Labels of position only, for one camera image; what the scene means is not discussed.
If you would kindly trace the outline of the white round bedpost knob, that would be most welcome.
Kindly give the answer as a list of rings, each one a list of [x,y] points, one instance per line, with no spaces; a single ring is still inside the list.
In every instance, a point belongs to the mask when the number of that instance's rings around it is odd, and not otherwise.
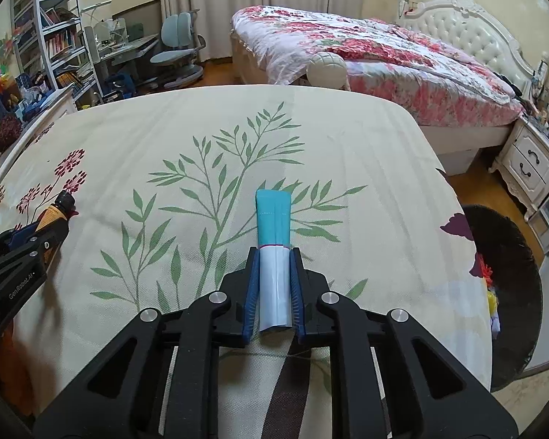
[[[312,86],[348,90],[345,60],[336,53],[315,53],[306,66],[306,77]]]

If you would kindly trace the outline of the white nightstand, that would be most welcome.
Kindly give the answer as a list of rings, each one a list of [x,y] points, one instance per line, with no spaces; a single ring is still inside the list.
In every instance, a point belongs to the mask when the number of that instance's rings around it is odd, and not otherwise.
[[[517,120],[488,172],[500,173],[509,193],[526,209],[528,221],[549,195],[549,139],[531,122]]]

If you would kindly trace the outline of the blue grey desk chair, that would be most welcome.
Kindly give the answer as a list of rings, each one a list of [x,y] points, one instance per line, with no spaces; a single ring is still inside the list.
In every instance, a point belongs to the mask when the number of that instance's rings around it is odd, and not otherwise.
[[[204,68],[199,64],[199,53],[206,48],[206,40],[195,29],[199,9],[168,16],[161,27],[160,40],[166,50],[149,61],[155,67],[171,67],[174,74],[164,77],[165,90],[179,89],[200,81]]]

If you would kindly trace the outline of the floral patterned tablecloth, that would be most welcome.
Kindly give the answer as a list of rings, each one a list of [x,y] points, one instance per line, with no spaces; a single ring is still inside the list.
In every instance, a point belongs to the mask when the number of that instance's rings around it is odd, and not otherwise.
[[[306,337],[242,336],[259,189],[290,194]],[[313,87],[185,89],[42,118],[0,233],[69,234],[0,336],[0,438],[499,438],[486,285],[421,127]]]

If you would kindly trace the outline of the black lined trash bin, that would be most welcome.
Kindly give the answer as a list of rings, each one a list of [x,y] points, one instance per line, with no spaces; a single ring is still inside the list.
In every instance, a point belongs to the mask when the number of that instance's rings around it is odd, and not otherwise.
[[[517,379],[535,352],[542,326],[542,280],[519,227],[483,205],[463,207],[477,252],[492,271],[501,331],[493,340],[491,390]]]

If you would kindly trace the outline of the red foam net bundle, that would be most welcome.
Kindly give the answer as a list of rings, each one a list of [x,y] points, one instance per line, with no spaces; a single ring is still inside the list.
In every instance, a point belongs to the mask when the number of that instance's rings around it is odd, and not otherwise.
[[[480,253],[475,254],[474,264],[473,267],[471,267],[469,274],[471,274],[475,278],[482,278],[487,285],[492,284],[492,270],[485,263],[485,260]]]

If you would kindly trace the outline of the white bookshelf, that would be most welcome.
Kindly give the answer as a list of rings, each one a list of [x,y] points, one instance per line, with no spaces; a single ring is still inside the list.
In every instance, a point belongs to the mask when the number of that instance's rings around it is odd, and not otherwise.
[[[18,69],[49,89],[72,90],[77,108],[102,102],[79,0],[10,0]]]

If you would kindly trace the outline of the white tufted headboard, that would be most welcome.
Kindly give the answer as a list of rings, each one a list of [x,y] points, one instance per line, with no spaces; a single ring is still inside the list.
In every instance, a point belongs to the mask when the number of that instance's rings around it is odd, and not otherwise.
[[[537,97],[549,75],[549,54],[537,67],[523,56],[519,41],[492,14],[474,0],[400,0],[397,24],[431,36],[506,77],[524,98]]]

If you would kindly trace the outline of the yellow foam net bundle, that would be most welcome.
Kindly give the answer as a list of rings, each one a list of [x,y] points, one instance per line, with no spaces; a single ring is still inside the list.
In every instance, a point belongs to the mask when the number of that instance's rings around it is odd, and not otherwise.
[[[491,285],[487,286],[487,300],[488,300],[489,315],[490,317],[494,317],[497,315],[497,312],[498,312],[499,300],[497,298],[495,289]]]

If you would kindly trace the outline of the teal white packet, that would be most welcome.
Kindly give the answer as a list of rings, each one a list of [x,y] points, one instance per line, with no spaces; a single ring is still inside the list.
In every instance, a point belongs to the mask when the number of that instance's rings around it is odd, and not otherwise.
[[[290,194],[255,193],[259,247],[259,331],[292,326],[290,300]]]

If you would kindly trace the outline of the amber bottle black cap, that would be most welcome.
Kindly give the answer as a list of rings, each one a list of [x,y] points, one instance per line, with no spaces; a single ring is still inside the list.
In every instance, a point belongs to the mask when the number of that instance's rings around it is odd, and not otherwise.
[[[42,260],[49,267],[55,254],[69,234],[69,221],[76,215],[75,198],[62,190],[38,220],[35,233],[42,248]]]

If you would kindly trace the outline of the bed with floral quilt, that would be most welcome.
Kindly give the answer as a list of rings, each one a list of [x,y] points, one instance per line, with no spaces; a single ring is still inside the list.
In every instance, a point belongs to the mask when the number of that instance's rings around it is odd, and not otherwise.
[[[465,172],[483,148],[502,145],[524,112],[502,75],[398,24],[265,5],[239,10],[231,23],[243,81],[311,85],[311,57],[336,53],[347,66],[348,90],[406,109],[451,173]]]

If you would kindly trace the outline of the lavender crumpled cloth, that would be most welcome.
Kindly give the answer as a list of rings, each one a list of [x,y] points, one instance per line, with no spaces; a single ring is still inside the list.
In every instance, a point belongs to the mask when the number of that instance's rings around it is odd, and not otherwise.
[[[501,323],[500,323],[500,317],[497,312],[495,312],[491,318],[491,334],[492,339],[496,340],[501,332]]]

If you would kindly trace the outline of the study desk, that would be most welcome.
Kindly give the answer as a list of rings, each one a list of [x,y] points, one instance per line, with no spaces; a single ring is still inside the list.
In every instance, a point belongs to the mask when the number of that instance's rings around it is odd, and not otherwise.
[[[141,84],[138,70],[160,42],[159,0],[105,18],[100,11],[111,5],[111,0],[105,0],[81,10],[81,17],[88,20],[85,31],[89,56],[104,95],[112,91],[108,79],[116,74],[126,74],[135,85]]]

